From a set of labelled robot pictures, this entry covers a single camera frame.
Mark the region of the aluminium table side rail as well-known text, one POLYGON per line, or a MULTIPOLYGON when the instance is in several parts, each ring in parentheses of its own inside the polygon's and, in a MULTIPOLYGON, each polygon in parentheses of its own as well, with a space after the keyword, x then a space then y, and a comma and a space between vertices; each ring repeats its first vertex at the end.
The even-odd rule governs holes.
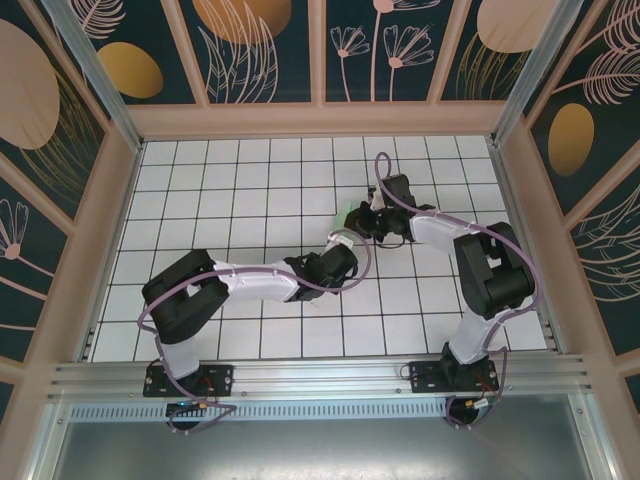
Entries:
POLYGON ((125 183, 116 197, 116 209, 111 215, 110 223, 108 224, 106 243, 101 249, 100 263, 98 264, 98 271, 91 294, 88 297, 88 304, 75 347, 73 362, 86 362, 87 358, 91 356, 91 348, 95 343, 96 331, 99 328, 101 319, 104 297, 107 293, 112 267, 115 264, 121 235, 124 231, 128 206, 133 196, 145 148, 146 142, 141 140, 141 144, 131 158, 125 183))
POLYGON ((539 330, 545 339, 545 345, 549 351, 566 354, 568 352, 566 342, 562 336, 556 312, 549 299, 549 291, 543 278, 543 269, 539 262, 539 256, 536 252, 531 230, 522 208, 522 202, 517 195, 515 184, 506 164, 505 156, 491 139, 488 139, 487 142, 488 152, 505 202, 510 224, 516 233, 523 251, 534 263, 540 277, 540 280, 536 283, 540 294, 538 303, 534 308, 536 318, 538 319, 539 330))

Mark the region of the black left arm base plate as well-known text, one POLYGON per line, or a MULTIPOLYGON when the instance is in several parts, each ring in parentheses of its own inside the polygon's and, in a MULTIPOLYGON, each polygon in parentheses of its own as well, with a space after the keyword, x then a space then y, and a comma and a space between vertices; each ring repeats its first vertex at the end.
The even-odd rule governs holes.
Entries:
MULTIPOLYGON (((191 394, 201 398, 229 397, 234 377, 232 365, 204 364, 194 373, 177 380, 191 394)), ((169 380, 160 364, 150 365, 145 372, 142 395, 146 398, 175 398, 182 392, 169 380)))

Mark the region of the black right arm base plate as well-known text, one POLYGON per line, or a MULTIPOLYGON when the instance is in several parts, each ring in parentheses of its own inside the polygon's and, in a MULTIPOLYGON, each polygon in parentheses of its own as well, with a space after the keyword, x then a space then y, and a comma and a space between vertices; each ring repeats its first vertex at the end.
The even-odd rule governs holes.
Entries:
POLYGON ((480 394, 483 388, 499 389, 499 379, 493 361, 479 362, 476 366, 464 365, 462 370, 449 378, 439 361, 409 362, 408 381, 413 393, 466 393, 480 394))

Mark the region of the aluminium mounting rail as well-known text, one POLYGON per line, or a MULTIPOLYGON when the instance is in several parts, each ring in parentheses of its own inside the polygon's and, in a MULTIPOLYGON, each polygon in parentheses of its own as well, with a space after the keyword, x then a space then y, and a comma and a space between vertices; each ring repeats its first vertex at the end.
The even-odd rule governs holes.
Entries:
MULTIPOLYGON (((407 364, 418 356, 300 360, 232 360, 233 400, 320 400, 407 397, 407 364)), ((143 398, 146 362, 67 363, 45 387, 58 401, 126 401, 143 398)), ((506 395, 583 393, 592 390, 583 359, 557 352, 510 352, 506 395)))

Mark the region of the green paper sheet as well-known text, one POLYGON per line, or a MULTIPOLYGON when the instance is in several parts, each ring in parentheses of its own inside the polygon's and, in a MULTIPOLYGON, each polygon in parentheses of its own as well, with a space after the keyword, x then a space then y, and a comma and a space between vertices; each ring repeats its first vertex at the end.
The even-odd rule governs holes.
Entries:
POLYGON ((347 225, 347 217, 354 209, 355 209, 355 206, 351 202, 347 201, 343 203, 342 206, 338 208, 337 214, 334 217, 332 229, 333 230, 343 230, 343 229, 351 230, 351 227, 347 225))

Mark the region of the aluminium frame post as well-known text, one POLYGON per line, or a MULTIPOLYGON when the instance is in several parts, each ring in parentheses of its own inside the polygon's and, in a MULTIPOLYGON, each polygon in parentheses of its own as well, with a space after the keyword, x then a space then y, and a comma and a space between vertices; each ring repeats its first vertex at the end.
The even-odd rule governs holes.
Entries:
POLYGON ((135 153, 141 149, 141 137, 120 93, 116 90, 89 38, 83 32, 75 13, 66 0, 41 0, 56 24, 74 58, 85 71, 112 120, 135 153))
POLYGON ((584 0, 558 0, 556 3, 491 132, 492 147, 499 148, 510 135, 534 90, 557 56, 583 2, 584 0))

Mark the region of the grey metal sheet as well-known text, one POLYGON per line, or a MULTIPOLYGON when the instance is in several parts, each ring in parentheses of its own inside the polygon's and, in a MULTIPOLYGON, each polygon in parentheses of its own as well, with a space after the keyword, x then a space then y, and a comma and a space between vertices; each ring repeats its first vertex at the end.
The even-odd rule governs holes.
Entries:
POLYGON ((46 480, 609 480, 566 418, 462 432, 435 418, 76 423, 46 480))

